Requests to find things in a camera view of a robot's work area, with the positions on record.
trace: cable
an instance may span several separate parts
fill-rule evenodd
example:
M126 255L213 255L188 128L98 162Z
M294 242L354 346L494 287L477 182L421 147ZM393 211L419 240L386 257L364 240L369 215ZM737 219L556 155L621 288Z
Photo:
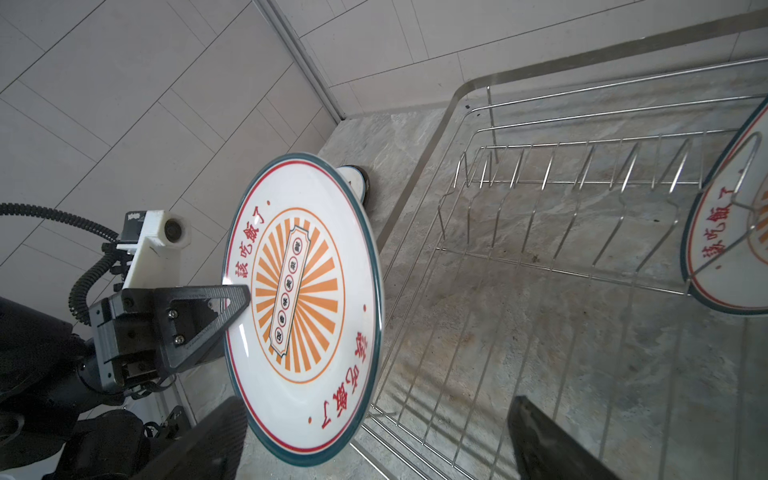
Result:
M104 256L94 264L87 272L83 273L69 292L69 311L78 322L91 325L91 317L88 315L88 292L121 257L121 252L114 247L118 239L118 233L99 223L86 220L74 214L62 212L55 208L38 207L27 204L0 204L1 215L16 215L20 217L37 217L54 222L66 223L87 232L109 240L102 246Z

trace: tiled wall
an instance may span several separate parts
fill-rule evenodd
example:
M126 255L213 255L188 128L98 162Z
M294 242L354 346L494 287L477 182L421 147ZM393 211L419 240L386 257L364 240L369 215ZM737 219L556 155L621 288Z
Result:
M178 212L194 227L184 284L220 281L253 175L287 151L316 153L335 126L249 0L0 2L0 202L116 231L128 210ZM0 296L70 319L69 289L100 245L0 217Z
M768 6L768 0L276 0L347 114L447 101L464 81ZM514 86L768 53L766 29Z

